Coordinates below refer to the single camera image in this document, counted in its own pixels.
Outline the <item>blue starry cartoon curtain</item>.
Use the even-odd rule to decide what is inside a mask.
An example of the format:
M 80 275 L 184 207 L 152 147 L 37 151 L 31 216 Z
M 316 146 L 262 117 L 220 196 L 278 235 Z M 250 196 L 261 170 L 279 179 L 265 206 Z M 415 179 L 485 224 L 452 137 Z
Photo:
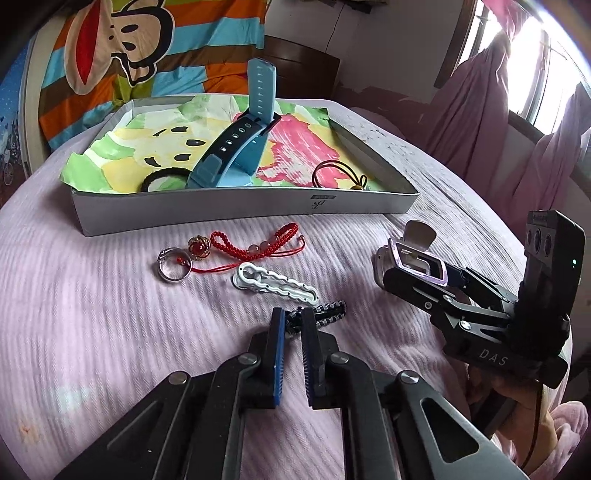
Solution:
M 20 121 L 23 82 L 26 77 L 30 43 L 27 42 L 1 81 L 1 178 L 0 205 L 4 206 L 30 174 L 23 154 Z

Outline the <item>black patterned hair clip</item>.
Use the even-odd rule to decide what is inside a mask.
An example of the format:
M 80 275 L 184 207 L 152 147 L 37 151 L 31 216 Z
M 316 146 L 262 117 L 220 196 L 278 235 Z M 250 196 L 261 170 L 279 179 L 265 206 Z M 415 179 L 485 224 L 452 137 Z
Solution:
M 344 300 L 332 303 L 317 305 L 311 307 L 314 313 L 315 323 L 318 329 L 324 328 L 329 324 L 338 322 L 346 316 L 346 302 Z M 286 332 L 287 335 L 294 336 L 301 334 L 301 325 L 303 324 L 304 307 L 287 311 L 286 313 Z

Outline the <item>light blue smart watch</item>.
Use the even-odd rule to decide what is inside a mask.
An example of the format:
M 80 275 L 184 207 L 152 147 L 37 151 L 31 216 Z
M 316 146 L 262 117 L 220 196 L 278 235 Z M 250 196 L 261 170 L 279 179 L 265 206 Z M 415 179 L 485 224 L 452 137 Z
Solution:
M 280 121 L 274 111 L 276 66 L 263 59 L 247 64 L 249 107 L 219 134 L 195 164 L 187 189 L 249 186 L 259 169 L 267 136 Z

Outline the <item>grey cardboard box tray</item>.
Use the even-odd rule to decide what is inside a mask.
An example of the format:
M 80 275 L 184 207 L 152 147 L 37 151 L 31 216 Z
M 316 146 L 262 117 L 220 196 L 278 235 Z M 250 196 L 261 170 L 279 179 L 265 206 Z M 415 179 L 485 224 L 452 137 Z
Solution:
M 337 102 L 294 99 L 325 108 L 332 138 L 385 190 L 360 191 L 303 187 L 216 187 L 155 193 L 94 194 L 73 190 L 80 229 L 87 237 L 201 221 L 307 214 L 403 214 L 419 197 L 416 187 L 355 133 L 342 125 L 363 117 Z

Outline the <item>pink window curtain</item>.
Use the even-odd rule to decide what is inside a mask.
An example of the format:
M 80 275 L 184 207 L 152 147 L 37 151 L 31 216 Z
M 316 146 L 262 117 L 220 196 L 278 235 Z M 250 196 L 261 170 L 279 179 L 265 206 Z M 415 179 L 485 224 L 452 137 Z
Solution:
M 455 1 L 399 1 L 380 7 L 352 36 L 342 96 L 356 112 L 412 143 L 464 180 L 512 230 L 526 237 L 530 211 L 559 209 L 588 125 L 590 100 L 570 97 L 559 129 L 531 142 L 510 136 L 508 64 L 527 11 L 515 1 L 489 1 L 503 28 L 478 55 L 460 64 L 428 103 L 399 92 L 429 84 L 443 50 Z

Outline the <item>striped monkey blanket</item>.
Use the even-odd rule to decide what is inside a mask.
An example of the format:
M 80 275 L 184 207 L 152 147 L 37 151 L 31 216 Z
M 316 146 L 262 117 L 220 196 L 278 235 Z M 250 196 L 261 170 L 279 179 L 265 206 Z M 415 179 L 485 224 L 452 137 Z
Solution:
M 247 91 L 270 4 L 91 1 L 57 36 L 41 87 L 39 123 L 51 150 L 136 98 Z

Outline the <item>lavender ribbed bedspread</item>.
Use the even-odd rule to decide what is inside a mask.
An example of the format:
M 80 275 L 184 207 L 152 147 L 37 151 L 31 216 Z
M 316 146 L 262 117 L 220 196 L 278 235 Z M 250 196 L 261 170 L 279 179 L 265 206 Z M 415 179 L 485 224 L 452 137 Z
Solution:
M 388 373 L 419 372 L 468 411 L 464 366 L 447 357 L 429 317 L 380 289 L 373 255 L 411 219 L 437 233 L 433 252 L 509 290 L 523 278 L 522 243 L 437 160 L 336 103 L 329 115 L 419 191 L 405 215 L 297 218 L 307 245 L 270 268 L 342 300 L 329 326 L 342 350 Z M 214 221 L 87 237 L 59 176 L 94 130 L 77 135 L 1 210 L 1 436 L 25 474 L 50 479 L 169 373 L 198 375 L 245 351 L 280 297 L 250 294 L 224 274 L 161 281 L 158 253 L 214 230 L 238 245 L 265 239 L 281 217 Z

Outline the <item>white chain hair clip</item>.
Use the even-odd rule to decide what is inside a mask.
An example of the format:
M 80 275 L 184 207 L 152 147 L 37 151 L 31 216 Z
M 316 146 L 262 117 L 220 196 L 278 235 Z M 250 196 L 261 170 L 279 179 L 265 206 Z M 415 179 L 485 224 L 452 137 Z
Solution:
M 249 262 L 238 266 L 231 277 L 231 283 L 239 290 L 279 295 L 311 306 L 320 302 L 320 295 L 315 287 Z

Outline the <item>colourful painted paper liner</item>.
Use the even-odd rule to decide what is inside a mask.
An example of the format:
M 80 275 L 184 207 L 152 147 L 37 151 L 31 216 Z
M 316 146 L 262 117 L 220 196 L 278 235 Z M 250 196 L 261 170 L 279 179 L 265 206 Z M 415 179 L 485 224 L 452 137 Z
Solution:
M 171 109 L 134 115 L 67 160 L 61 180 L 90 193 L 131 194 L 143 180 L 163 168 L 194 167 L 209 144 L 249 106 L 242 95 L 197 94 Z M 325 108 L 277 101 L 280 123 L 270 131 L 255 187 L 352 189 L 365 180 L 367 189 L 383 185 L 332 138 Z

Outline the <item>dark wooden cabinet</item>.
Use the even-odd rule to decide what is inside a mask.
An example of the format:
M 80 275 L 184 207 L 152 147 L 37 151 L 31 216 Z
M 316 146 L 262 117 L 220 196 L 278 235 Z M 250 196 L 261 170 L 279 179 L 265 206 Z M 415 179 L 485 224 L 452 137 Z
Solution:
M 311 47 L 266 35 L 263 58 L 276 66 L 276 96 L 331 99 L 341 60 Z

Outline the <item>wooden headboard post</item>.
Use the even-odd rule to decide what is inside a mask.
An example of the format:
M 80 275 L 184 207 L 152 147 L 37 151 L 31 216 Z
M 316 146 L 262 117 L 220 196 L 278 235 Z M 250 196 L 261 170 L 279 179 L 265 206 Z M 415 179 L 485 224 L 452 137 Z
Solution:
M 39 126 L 39 101 L 53 46 L 67 15 L 53 16 L 29 41 L 19 93 L 19 139 L 21 160 L 29 177 L 48 158 L 49 147 Z

